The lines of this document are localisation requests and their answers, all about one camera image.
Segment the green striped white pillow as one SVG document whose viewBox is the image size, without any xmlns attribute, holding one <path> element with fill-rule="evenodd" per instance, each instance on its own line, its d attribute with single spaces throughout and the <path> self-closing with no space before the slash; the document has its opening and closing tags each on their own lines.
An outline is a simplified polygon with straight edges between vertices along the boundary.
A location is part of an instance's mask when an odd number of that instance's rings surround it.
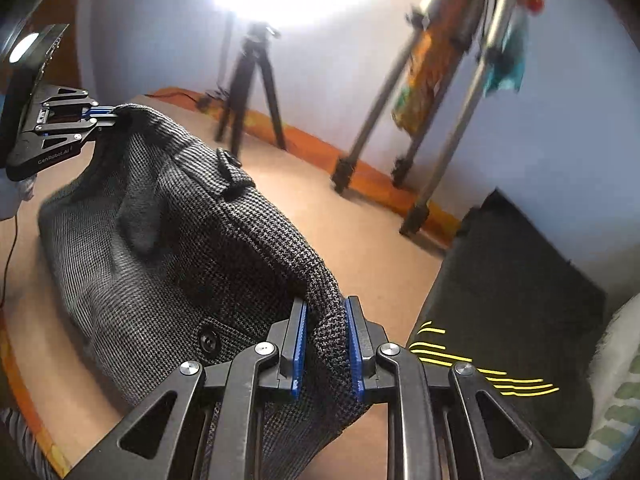
<svg viewBox="0 0 640 480">
<path fill-rule="evenodd" d="M 639 298 L 620 307 L 591 360 L 593 418 L 586 444 L 556 451 L 579 479 L 611 479 L 639 437 Z"/>
</svg>

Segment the teal cloth on tripod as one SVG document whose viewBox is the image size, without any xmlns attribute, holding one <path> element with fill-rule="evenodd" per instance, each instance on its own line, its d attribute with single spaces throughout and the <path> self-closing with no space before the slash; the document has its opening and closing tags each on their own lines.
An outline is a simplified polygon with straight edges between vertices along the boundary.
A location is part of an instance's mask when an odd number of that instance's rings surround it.
<svg viewBox="0 0 640 480">
<path fill-rule="evenodd" d="M 517 6 L 506 28 L 506 36 L 503 38 L 497 61 L 489 71 L 484 85 L 484 96 L 502 90 L 515 93 L 520 91 L 525 74 L 527 43 L 528 17 L 526 12 Z"/>
</svg>

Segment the silver tall tripod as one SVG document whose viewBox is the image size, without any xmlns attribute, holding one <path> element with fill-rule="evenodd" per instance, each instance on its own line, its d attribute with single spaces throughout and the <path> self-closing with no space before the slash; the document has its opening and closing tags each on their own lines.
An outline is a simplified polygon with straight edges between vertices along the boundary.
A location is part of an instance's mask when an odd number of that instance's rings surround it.
<svg viewBox="0 0 640 480">
<path fill-rule="evenodd" d="M 337 159 L 331 177 L 335 192 L 341 194 L 349 188 L 360 155 L 404 75 L 408 80 L 398 94 L 393 118 L 398 128 L 412 135 L 412 140 L 406 154 L 395 162 L 392 185 L 398 188 L 405 182 L 460 63 L 474 38 L 480 37 L 480 56 L 458 118 L 399 228 L 405 237 L 420 231 L 430 216 L 430 200 L 480 102 L 489 73 L 501 58 L 517 3 L 518 0 L 421 0 L 412 8 L 407 15 L 412 32 L 378 90 L 352 147 Z"/>
</svg>

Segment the grey knit shorts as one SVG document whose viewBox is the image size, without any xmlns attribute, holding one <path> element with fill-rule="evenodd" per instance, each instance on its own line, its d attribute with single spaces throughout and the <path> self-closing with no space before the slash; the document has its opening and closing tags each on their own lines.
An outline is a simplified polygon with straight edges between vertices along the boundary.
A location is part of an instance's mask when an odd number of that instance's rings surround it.
<svg viewBox="0 0 640 480">
<path fill-rule="evenodd" d="M 40 207 L 61 304 L 137 404 L 178 365 L 232 360 L 307 307 L 302 393 L 265 412 L 262 476 L 298 477 L 364 412 L 334 275 L 227 151 L 151 107 L 116 108 L 82 174 Z"/>
</svg>

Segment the striped purple black pants legs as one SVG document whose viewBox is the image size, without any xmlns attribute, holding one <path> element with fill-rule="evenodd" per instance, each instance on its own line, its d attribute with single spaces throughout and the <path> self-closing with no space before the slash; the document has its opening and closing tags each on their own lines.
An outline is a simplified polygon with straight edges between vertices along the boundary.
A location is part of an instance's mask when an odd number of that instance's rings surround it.
<svg viewBox="0 0 640 480">
<path fill-rule="evenodd" d="M 9 462 L 9 456 L 12 456 L 14 463 L 28 468 L 32 478 L 60 478 L 38 445 L 26 418 L 17 408 L 1 409 L 1 441 L 11 445 L 9 454 L 4 453 L 2 460 Z"/>
</svg>

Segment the white clip desk lamp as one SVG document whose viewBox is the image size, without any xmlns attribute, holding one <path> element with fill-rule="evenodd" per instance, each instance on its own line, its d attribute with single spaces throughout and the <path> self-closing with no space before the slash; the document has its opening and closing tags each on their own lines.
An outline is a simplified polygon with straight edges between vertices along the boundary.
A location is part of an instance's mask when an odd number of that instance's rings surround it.
<svg viewBox="0 0 640 480">
<path fill-rule="evenodd" d="M 17 63 L 24 54 L 28 51 L 28 49 L 34 44 L 34 42 L 38 39 L 38 32 L 32 32 L 31 34 L 22 38 L 12 49 L 9 55 L 9 63 L 15 64 Z"/>
</svg>

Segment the black folded garment yellow print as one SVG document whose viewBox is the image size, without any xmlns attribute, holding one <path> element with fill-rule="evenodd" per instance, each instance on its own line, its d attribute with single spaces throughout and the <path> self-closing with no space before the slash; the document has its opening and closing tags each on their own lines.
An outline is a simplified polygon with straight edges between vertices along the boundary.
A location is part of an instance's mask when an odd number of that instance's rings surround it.
<svg viewBox="0 0 640 480">
<path fill-rule="evenodd" d="M 605 291 L 500 191 L 462 220 L 407 341 L 445 378 L 472 364 L 555 448 L 590 434 Z"/>
</svg>

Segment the orange cloth on tripod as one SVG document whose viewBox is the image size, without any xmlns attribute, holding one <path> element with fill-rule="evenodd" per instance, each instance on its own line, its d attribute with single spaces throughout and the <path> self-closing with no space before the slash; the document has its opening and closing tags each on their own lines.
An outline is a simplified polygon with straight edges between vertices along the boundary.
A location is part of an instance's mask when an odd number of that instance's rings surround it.
<svg viewBox="0 0 640 480">
<path fill-rule="evenodd" d="M 411 50 L 407 82 L 392 110 L 395 125 L 409 136 L 415 138 L 433 118 L 487 5 L 488 0 L 444 0 L 438 10 L 425 14 L 428 23 Z M 516 0 L 516 6 L 529 17 L 544 10 L 544 0 Z"/>
</svg>

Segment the black small tripod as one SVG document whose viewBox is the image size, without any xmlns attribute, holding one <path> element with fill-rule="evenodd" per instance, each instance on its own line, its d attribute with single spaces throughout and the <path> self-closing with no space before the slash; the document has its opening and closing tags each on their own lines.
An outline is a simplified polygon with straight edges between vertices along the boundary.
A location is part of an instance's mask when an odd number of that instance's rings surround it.
<svg viewBox="0 0 640 480">
<path fill-rule="evenodd" d="M 240 159 L 244 122 L 248 114 L 248 103 L 252 96 L 257 73 L 262 77 L 262 88 L 268 105 L 274 140 L 280 150 L 286 150 L 286 141 L 277 98 L 276 83 L 270 62 L 268 47 L 271 38 L 280 34 L 265 23 L 253 23 L 244 36 L 241 52 L 235 64 L 231 86 L 221 116 L 215 140 L 221 142 L 228 126 L 231 126 L 229 152 Z"/>
</svg>

